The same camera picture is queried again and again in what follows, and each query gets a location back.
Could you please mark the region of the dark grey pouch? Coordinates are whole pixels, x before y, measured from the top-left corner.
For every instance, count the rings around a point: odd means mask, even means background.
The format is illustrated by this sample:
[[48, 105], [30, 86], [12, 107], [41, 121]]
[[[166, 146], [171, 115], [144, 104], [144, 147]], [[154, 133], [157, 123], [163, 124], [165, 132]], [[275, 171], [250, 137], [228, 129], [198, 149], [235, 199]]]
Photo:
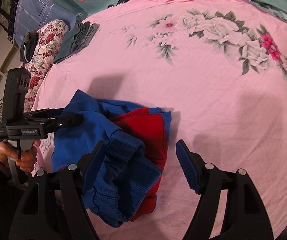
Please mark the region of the dark grey pouch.
[[26, 33], [20, 46], [20, 62], [28, 63], [31, 61], [38, 39], [39, 34], [35, 30]]

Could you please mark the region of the blue plaid pillow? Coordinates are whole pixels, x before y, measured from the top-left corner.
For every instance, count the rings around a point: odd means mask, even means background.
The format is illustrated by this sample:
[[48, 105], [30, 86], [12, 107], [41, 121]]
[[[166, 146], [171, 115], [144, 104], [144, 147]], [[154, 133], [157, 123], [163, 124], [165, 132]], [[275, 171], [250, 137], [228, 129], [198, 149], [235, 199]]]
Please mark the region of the blue plaid pillow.
[[19, 0], [14, 22], [14, 41], [21, 46], [27, 32], [39, 30], [54, 20], [63, 20], [72, 29], [80, 17], [53, 0]]

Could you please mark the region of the blue and red pants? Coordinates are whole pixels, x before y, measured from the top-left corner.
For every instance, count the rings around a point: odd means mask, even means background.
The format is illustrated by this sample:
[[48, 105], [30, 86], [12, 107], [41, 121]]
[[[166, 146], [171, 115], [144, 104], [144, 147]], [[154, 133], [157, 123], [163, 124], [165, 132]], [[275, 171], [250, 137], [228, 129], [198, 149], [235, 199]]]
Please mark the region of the blue and red pants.
[[99, 141], [105, 144], [98, 175], [84, 188], [85, 207], [114, 228], [152, 213], [167, 160], [171, 113], [78, 90], [63, 114], [84, 120], [54, 134], [54, 171], [76, 163]]

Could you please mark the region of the red floral rolled blanket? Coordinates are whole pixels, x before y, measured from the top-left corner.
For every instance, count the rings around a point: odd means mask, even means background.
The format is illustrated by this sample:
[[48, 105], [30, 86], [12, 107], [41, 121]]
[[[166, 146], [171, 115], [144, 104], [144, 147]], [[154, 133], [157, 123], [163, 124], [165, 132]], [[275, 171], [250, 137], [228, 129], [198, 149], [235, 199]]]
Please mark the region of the red floral rolled blanket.
[[25, 95], [25, 112], [33, 110], [38, 89], [54, 64], [54, 58], [59, 53], [64, 35], [68, 31], [69, 26], [63, 20], [51, 21], [37, 31], [38, 40], [32, 59], [20, 65], [31, 74], [29, 88]]

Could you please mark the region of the folded dark green garment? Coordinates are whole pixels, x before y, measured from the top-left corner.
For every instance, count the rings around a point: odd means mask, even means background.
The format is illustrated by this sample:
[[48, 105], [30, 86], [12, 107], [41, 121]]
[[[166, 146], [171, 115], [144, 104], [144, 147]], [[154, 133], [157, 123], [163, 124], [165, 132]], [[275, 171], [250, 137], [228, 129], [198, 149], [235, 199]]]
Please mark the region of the folded dark green garment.
[[64, 35], [59, 52], [54, 58], [54, 63], [60, 63], [87, 47], [98, 29], [99, 25], [96, 23], [77, 23], [71, 31]]

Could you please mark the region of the pink floral bed sheet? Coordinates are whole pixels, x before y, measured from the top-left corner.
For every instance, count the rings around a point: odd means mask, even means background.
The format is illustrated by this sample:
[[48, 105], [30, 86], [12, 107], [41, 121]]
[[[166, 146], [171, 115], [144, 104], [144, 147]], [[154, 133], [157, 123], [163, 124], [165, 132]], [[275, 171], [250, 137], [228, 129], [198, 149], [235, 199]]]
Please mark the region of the pink floral bed sheet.
[[89, 17], [89, 46], [51, 67], [34, 109], [65, 107], [75, 91], [171, 111], [156, 208], [100, 239], [182, 239], [199, 196], [176, 142], [219, 169], [245, 169], [275, 236], [287, 226], [287, 22], [245, 0], [132, 0]]

